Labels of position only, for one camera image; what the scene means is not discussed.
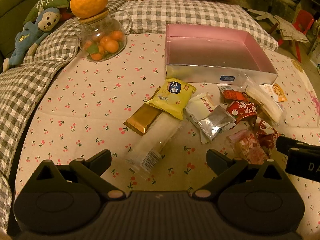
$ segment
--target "plastic bag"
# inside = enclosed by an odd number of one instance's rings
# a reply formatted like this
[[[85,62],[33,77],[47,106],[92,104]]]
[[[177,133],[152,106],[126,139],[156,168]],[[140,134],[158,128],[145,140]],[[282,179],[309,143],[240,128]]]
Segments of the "plastic bag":
[[[266,114],[272,125],[279,126],[284,123],[286,112],[270,95],[245,73],[239,74],[237,80],[241,92],[245,92],[256,102],[256,107],[259,107]]]
[[[161,159],[161,150],[181,127],[181,123],[182,121],[172,115],[162,112],[126,157],[131,169],[147,179]]]
[[[231,144],[234,153],[250,164],[263,164],[263,161],[268,159],[251,130],[241,130],[232,134],[227,137],[227,141]]]

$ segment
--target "red wrapper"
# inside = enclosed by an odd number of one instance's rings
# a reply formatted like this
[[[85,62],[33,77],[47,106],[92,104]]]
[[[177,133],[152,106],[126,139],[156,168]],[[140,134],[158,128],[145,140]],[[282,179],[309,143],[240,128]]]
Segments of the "red wrapper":
[[[232,99],[232,100],[246,101],[246,102],[249,101],[248,98],[243,93],[235,90],[225,90],[222,93],[222,95],[225,99]]]
[[[257,110],[254,103],[234,101],[226,110],[236,119],[235,124],[241,120],[250,120],[252,124],[255,124],[257,120]]]
[[[257,138],[262,147],[272,149],[276,145],[279,134],[276,129],[260,119],[257,122]]]

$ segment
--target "gold wrapper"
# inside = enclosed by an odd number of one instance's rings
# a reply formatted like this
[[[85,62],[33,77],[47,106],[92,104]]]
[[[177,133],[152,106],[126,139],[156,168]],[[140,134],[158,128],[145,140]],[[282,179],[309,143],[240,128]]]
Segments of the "gold wrapper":
[[[160,90],[161,87],[158,87],[152,99],[156,93]],[[161,114],[162,110],[155,108],[153,106],[143,104],[131,117],[124,122],[124,125],[129,127],[132,131],[143,136],[153,121]]]

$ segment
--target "monkey face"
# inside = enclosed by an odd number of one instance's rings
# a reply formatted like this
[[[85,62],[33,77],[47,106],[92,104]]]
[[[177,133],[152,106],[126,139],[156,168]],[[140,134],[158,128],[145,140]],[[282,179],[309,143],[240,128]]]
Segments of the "monkey face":
[[[42,20],[38,23],[38,28],[44,32],[49,32],[60,20],[60,14],[54,12],[45,12]]]

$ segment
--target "orange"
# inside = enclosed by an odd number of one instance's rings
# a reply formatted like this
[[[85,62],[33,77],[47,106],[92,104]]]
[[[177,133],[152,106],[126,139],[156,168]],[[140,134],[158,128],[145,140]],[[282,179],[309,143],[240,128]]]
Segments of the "orange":
[[[119,49],[119,43],[114,40],[107,41],[104,44],[104,49],[110,53],[116,53]]]
[[[101,38],[101,40],[100,40],[100,45],[101,45],[102,47],[104,47],[104,44],[105,44],[107,41],[109,41],[109,40],[111,40],[111,38],[110,38],[109,36],[103,36],[103,37]]]
[[[90,54],[93,60],[101,60],[102,59],[102,54],[100,53],[95,53],[95,54]]]
[[[108,0],[70,0],[70,9],[75,16],[89,18],[100,13]]]
[[[104,36],[104,32],[95,33],[94,35],[92,35],[92,40],[95,42],[99,42],[103,36]]]
[[[86,41],[83,48],[84,50],[87,50],[92,45],[92,41]]]
[[[98,45],[98,48],[99,48],[99,53],[103,55],[103,54],[104,54],[104,49],[103,49],[103,47],[100,46],[100,45]]]
[[[122,41],[123,33],[121,31],[113,31],[111,32],[110,37],[115,41]]]

